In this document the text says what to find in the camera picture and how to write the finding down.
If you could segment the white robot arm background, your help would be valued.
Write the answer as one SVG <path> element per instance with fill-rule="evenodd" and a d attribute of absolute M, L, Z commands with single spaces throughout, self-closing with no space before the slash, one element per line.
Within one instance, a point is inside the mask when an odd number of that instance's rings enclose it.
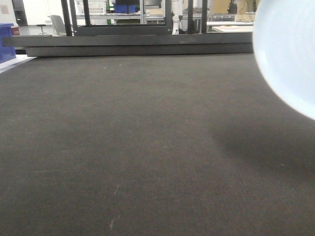
<path fill-rule="evenodd" d="M 182 0 L 172 0 L 171 1 L 171 11 L 172 11 L 172 21 L 173 29 L 172 35 L 178 35 L 180 29 L 180 21 L 183 16 L 183 1 Z"/>

